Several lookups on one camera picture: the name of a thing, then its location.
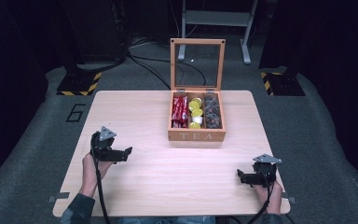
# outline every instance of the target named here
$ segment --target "black cable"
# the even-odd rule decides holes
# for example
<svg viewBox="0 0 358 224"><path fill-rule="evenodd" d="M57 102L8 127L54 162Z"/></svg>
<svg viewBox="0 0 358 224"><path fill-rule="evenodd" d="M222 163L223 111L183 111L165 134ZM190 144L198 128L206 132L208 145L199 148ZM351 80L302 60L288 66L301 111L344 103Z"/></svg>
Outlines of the black cable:
<svg viewBox="0 0 358 224"><path fill-rule="evenodd" d="M173 20L175 21L175 25L176 25L177 38L179 38L180 37L179 25L178 25L178 20L175 17L175 12L173 11L172 0L170 0L170 7L171 7L172 17L173 17Z"/></svg>
<svg viewBox="0 0 358 224"><path fill-rule="evenodd" d="M269 191L269 182L267 181L267 176L263 173L263 171L261 171L261 170L259 170L259 172L261 173L261 174L263 174L263 176L264 176L264 179L265 179L265 181L266 181L266 184L267 184L267 199L266 199L266 201L264 202L264 204L263 204L263 207L260 209L260 211L258 211L258 213L254 216L254 217L252 217L252 219L248 222L248 224L252 224L252 223L254 223L259 217L261 217L261 215L266 211L266 209L267 209L267 207L269 206L269 198L270 198L270 196L271 196L271 193L272 193L272 191L273 191L273 186L274 186L274 184L272 184L272 190L271 191Z"/></svg>
<svg viewBox="0 0 358 224"><path fill-rule="evenodd" d="M240 220L236 217L227 217L228 219L233 219L236 223L241 224Z"/></svg>
<svg viewBox="0 0 358 224"><path fill-rule="evenodd" d="M129 49L138 48L138 47L141 47L142 45L146 45L146 44L160 44L164 47L169 47L168 45L166 45L164 43L163 40L161 40L157 37L153 37L151 35L146 35L146 36L137 35L131 41Z"/></svg>
<svg viewBox="0 0 358 224"><path fill-rule="evenodd" d="M148 60L148 61L154 61L154 62L162 62L162 63L170 63L171 62L170 60L152 59L152 58L145 58L145 57L140 57L140 56L135 56L135 55L131 55L131 57L134 57L134 58L137 58L137 59ZM191 64L188 64L188 63L181 63L181 62L177 62L177 63L189 66L189 67L195 69L197 72L199 72L202 75L202 78L203 78L203 84L202 85L203 86L206 85L206 77L197 67L195 67L195 66L193 66Z"/></svg>
<svg viewBox="0 0 358 224"><path fill-rule="evenodd" d="M91 69L86 69L86 68L79 68L82 71L85 72L91 72L91 73L100 73L109 69L112 69L114 67L119 66L120 64L122 64L125 61L125 57L119 57L118 59L116 59L112 64L109 64L107 66L103 66L103 67L99 67L99 68L91 68Z"/></svg>
<svg viewBox="0 0 358 224"><path fill-rule="evenodd" d="M182 72L182 75L179 80L179 85L182 84L183 77L185 76L185 71L183 71L183 68L178 65L179 70Z"/></svg>
<svg viewBox="0 0 358 224"><path fill-rule="evenodd" d="M290 221L291 223L296 224L296 223L292 220L292 218L289 217L289 214L286 214L285 216L287 217L287 219L289 219L289 221Z"/></svg>
<svg viewBox="0 0 358 224"><path fill-rule="evenodd" d="M164 77L161 76L161 74L153 67L151 67L148 64L139 62L138 60L135 59L135 57L133 57L130 53L128 54L129 58L132 59L135 63L141 65L143 68L145 68L147 71L149 71L150 73L152 73L153 75L155 75L159 80L162 81L162 83L168 88L168 90L171 90L170 85L168 84L168 82L164 79Z"/></svg>
<svg viewBox="0 0 358 224"><path fill-rule="evenodd" d="M92 154L92 158L94 160L94 165L95 165L95 174L97 175L97 186L98 186L98 194L100 196L100 203L101 203L101 208L103 209L103 217L105 219L106 224L111 224L109 217L107 216L107 212L106 212L106 206L104 204L104 199L103 199L103 183L102 183L102 179L101 179L101 172L100 169L98 169L98 160L95 159L94 156L94 151L91 151Z"/></svg>

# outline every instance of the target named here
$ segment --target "forearm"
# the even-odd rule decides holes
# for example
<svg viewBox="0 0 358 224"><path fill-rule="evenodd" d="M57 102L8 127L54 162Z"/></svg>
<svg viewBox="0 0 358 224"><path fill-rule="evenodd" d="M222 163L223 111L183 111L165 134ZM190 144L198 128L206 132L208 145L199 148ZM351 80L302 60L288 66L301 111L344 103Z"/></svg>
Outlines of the forearm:
<svg viewBox="0 0 358 224"><path fill-rule="evenodd" d="M83 183L79 190L79 194L83 194L89 198L94 197L95 190L97 189L97 183L91 181L89 183Z"/></svg>
<svg viewBox="0 0 358 224"><path fill-rule="evenodd" d="M90 224L94 204L94 199L78 193L63 212L61 224Z"/></svg>

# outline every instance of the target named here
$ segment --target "black equipment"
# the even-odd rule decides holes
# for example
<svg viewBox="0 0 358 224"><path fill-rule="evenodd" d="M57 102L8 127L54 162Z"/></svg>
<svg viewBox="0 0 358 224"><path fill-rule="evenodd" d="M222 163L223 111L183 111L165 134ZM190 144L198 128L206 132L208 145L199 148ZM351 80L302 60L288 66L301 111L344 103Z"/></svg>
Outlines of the black equipment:
<svg viewBox="0 0 358 224"><path fill-rule="evenodd" d="M132 147L124 151L112 149L111 146L115 141L116 133L113 133L104 126L101 132L96 132L91 137L90 153L98 161L126 161L132 152Z"/></svg>
<svg viewBox="0 0 358 224"><path fill-rule="evenodd" d="M263 188L270 186L275 182L277 176L277 165L269 162L255 162L253 165L255 174L244 174L241 170L237 170L238 176L242 184L262 185Z"/></svg>
<svg viewBox="0 0 358 224"><path fill-rule="evenodd" d="M98 169L98 161L126 161L132 152L132 147L128 147L124 151L114 150L111 148L115 141L116 133L110 131L104 126L100 132L96 132L91 137L90 154L94 159L95 173L97 175L98 193L100 195L101 208L103 209L103 217L106 224L110 224L109 217L106 213L106 207L103 200L103 185L101 172Z"/></svg>
<svg viewBox="0 0 358 224"><path fill-rule="evenodd" d="M49 40L66 70L57 94L89 95L97 75L122 64L127 57L129 29L125 8L118 0L62 1L41 1L45 3ZM93 69L78 66L86 60L109 65Z"/></svg>
<svg viewBox="0 0 358 224"><path fill-rule="evenodd" d="M237 169L237 174L241 179L241 183L251 186L262 185L264 188L267 188L277 179L276 163L281 163L282 161L267 154L255 157L253 160L255 161L255 164L253 165L255 174L245 174L243 171Z"/></svg>

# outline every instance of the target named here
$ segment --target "dark background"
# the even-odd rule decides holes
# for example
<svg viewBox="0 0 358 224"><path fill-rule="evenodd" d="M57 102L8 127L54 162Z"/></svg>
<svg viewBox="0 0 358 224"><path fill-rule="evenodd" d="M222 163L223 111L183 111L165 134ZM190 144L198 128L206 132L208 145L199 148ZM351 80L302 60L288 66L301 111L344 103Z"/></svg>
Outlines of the dark background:
<svg viewBox="0 0 358 224"><path fill-rule="evenodd" d="M112 32L106 31L108 37L91 38L87 43L81 43L89 36L81 34L84 30L81 21L74 23L79 16L76 11L84 10L75 2L78 1L0 0L0 166L44 101L48 87L46 72L63 66L62 55L57 53L55 45L57 36L52 34L51 27L56 29L62 43L66 43L60 50L77 63L101 57L114 60L120 54L115 51L119 42L113 43L108 52L102 52L101 49L106 48L96 44L112 44L107 39L115 42L115 25L112 25ZM155 34L162 41L168 40L176 31L169 2L147 3L128 1L130 28ZM214 8L205 9L241 11L239 6L244 6L242 1L215 0L208 4ZM181 1L173 1L173 8L180 22ZM113 22L111 15L108 11L99 14L106 18L93 18L93 13L90 17L96 20L94 24L101 25L101 30L106 29L106 24L100 22ZM279 1L260 67L290 65L314 14L321 18L320 35L308 50L299 72L317 88L335 122L337 139L347 159L358 169L358 2Z"/></svg>

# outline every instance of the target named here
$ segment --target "table surface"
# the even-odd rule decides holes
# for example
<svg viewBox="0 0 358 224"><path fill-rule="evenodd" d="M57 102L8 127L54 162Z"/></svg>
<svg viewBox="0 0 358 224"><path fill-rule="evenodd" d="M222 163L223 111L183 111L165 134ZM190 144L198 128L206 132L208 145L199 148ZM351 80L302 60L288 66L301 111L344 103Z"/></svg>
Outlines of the table surface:
<svg viewBox="0 0 358 224"><path fill-rule="evenodd" d="M221 91L226 119L222 143L170 142L169 91L98 91L62 183L67 199L58 199L60 217L81 186L82 159L91 136L102 126L117 133L113 149L133 147L127 161L113 165L103 179L110 217L227 216L256 214L255 190L241 184L237 169L252 174L253 158L273 156L249 91ZM93 216L102 216L98 190ZM282 200L281 211L290 204Z"/></svg>

